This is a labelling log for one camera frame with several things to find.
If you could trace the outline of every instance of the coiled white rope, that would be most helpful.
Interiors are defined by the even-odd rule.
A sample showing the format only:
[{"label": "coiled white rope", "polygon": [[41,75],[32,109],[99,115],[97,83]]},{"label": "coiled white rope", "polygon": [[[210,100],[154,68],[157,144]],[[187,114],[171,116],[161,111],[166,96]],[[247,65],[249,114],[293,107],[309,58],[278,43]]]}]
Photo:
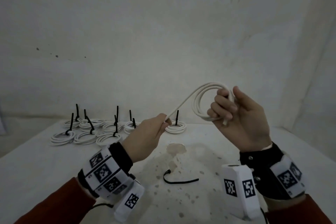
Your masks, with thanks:
[{"label": "coiled white rope", "polygon": [[[72,128],[77,128],[79,124],[81,123],[82,119],[78,118],[78,121],[73,121]],[[66,120],[63,124],[63,128],[69,129],[71,126],[71,120]]]},{"label": "coiled white rope", "polygon": [[175,124],[176,121],[173,120],[172,125],[166,127],[166,131],[171,134],[181,134],[187,129],[187,125],[184,122],[177,121],[177,125]]},{"label": "coiled white rope", "polygon": [[[206,120],[206,121],[214,121],[214,120],[222,119],[222,117],[219,117],[219,118],[210,117],[209,115],[203,113],[202,110],[201,110],[201,107],[200,107],[201,98],[204,95],[204,93],[206,93],[208,90],[222,89],[222,88],[229,91],[228,99],[230,101],[234,102],[235,97],[234,97],[232,91],[229,89],[229,87],[227,87],[225,84],[219,83],[219,82],[208,82],[208,83],[205,83],[205,84],[199,86],[197,89],[195,89],[186,99],[183,100],[183,102],[178,107],[176,107],[173,111],[171,111],[166,116],[165,120],[167,120],[170,116],[172,116],[173,113],[176,112],[195,92],[197,92],[197,93],[196,93],[195,97],[193,98],[193,102],[192,102],[193,112],[197,116],[199,116],[200,118],[202,118],[203,120]],[[224,119],[223,124],[226,125],[227,123],[228,123],[228,120]]]},{"label": "coiled white rope", "polygon": [[133,127],[133,122],[132,121],[129,121],[124,125],[124,131],[125,131],[126,134],[129,135],[133,130],[134,130],[134,127]]},{"label": "coiled white rope", "polygon": [[[100,126],[104,124],[104,122],[100,119],[92,119],[90,121],[95,129],[98,129]],[[81,128],[81,131],[91,130],[91,125],[88,120],[82,120],[81,123],[79,124],[79,127]]]},{"label": "coiled white rope", "polygon": [[[92,135],[90,134],[90,131],[85,131],[82,133],[79,133],[75,136],[73,143],[74,144],[81,144],[81,145],[87,145],[87,144],[92,144],[96,141],[96,136],[98,134],[97,130],[92,131]],[[82,138],[83,136],[90,135],[90,137],[84,139]]]},{"label": "coiled white rope", "polygon": [[103,147],[105,145],[117,143],[120,140],[122,140],[122,136],[120,136],[118,133],[115,134],[115,137],[113,136],[113,133],[105,133],[97,135],[96,144]]},{"label": "coiled white rope", "polygon": [[[118,124],[118,133],[123,130],[122,125]],[[114,125],[114,122],[106,121],[103,126],[104,133],[114,133],[116,131],[116,127]]]},{"label": "coiled white rope", "polygon": [[65,134],[66,131],[60,132],[60,133],[56,133],[54,134],[51,138],[50,138],[50,145],[51,146],[61,146],[67,143],[71,143],[75,136],[76,133],[74,131],[68,131],[68,136]]}]

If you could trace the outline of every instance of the table surface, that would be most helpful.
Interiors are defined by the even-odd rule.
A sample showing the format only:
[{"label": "table surface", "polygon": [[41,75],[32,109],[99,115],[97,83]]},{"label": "table surface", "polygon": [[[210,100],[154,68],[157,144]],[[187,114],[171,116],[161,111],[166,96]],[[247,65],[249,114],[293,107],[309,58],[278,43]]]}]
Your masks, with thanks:
[{"label": "table surface", "polygon": [[[0,159],[1,224],[15,222],[76,176],[83,163],[100,149],[96,144],[49,146],[50,136],[64,130],[62,123],[50,126]],[[307,192],[336,223],[336,163],[284,129],[271,128],[271,137],[303,171]],[[173,157],[167,153],[171,143],[181,143],[187,151]],[[245,223],[227,212],[216,175],[222,164],[239,163],[238,159],[239,151],[214,125],[188,124],[182,134],[164,133],[153,153],[130,171],[146,191],[127,223]],[[199,181],[164,183],[163,173],[173,162],[177,167],[169,175],[170,181]],[[91,210],[82,223],[114,223],[112,216],[111,209],[101,206]],[[254,223],[264,223],[264,219]]]}]

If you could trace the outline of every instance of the white backdrop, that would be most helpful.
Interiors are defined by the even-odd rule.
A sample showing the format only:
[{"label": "white backdrop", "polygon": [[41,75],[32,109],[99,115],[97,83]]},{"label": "white backdrop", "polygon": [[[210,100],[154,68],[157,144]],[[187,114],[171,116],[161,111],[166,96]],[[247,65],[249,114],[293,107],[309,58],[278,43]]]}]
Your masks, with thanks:
[{"label": "white backdrop", "polygon": [[[2,0],[5,115],[142,120],[205,82],[239,85],[279,125],[309,0]],[[214,92],[203,101],[209,107]],[[204,123],[180,109],[188,123]]]}]

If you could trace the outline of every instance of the hand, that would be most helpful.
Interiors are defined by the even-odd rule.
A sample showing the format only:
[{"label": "hand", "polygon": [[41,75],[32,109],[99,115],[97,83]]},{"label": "hand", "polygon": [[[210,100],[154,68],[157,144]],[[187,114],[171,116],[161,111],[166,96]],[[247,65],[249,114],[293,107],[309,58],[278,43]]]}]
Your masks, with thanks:
[{"label": "hand", "polygon": [[270,127],[263,107],[237,86],[233,88],[236,103],[225,98],[228,94],[226,89],[219,89],[207,112],[211,117],[229,120],[227,125],[223,125],[223,119],[213,121],[219,131],[241,152],[259,151],[271,145]]},{"label": "hand", "polygon": [[165,118],[166,115],[161,113],[154,118],[143,120],[123,141],[122,146],[133,163],[144,160],[157,147],[165,128],[171,125],[171,120],[165,122]]}]

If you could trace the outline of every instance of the fingernail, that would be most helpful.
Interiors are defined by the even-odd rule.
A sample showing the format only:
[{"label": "fingernail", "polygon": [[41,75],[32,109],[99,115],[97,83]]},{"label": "fingernail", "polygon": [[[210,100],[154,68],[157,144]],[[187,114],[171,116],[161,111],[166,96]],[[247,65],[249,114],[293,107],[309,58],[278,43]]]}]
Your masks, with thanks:
[{"label": "fingernail", "polygon": [[230,119],[232,119],[232,114],[231,114],[231,113],[229,113],[229,114],[225,115],[225,119],[227,119],[227,120],[230,120]]},{"label": "fingernail", "polygon": [[230,111],[231,111],[231,112],[235,112],[235,111],[237,111],[237,107],[236,107],[236,106],[234,106],[234,105],[233,105],[233,106],[231,106],[231,107],[230,107]]}]

